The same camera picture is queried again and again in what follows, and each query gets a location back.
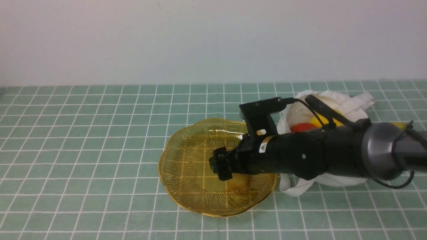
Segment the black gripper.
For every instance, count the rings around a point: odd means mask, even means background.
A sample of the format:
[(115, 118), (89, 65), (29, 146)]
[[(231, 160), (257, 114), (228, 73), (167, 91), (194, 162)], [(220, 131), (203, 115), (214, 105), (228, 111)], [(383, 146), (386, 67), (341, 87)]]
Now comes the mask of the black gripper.
[(233, 178), (233, 173), (293, 174), (312, 180), (327, 172), (322, 131), (296, 132), (282, 135), (244, 138), (236, 149), (215, 149), (209, 165), (220, 181)]

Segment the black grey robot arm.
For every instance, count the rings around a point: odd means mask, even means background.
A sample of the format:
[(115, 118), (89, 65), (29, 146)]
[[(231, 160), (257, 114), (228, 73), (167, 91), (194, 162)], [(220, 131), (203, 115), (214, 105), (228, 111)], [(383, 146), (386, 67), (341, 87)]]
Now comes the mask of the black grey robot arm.
[(233, 173), (293, 174), (305, 180), (328, 173), (389, 181), (404, 171), (426, 172), (426, 131), (384, 122), (358, 130), (341, 126), (265, 138), (245, 134), (234, 149), (215, 149), (209, 165), (222, 181)]

